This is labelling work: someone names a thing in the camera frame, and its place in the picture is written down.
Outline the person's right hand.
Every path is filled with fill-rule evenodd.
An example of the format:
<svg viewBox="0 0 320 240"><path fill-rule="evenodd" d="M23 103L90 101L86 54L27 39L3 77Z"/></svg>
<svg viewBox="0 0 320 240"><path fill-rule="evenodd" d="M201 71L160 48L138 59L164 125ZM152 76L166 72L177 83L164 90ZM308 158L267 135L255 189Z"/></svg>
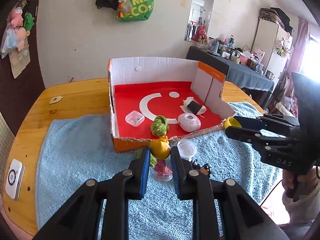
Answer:
<svg viewBox="0 0 320 240"><path fill-rule="evenodd" d="M282 185L285 189L285 196L294 202L300 196L307 196L319 184L318 166L314 166L306 175L296 175L290 171L283 170Z"/></svg>

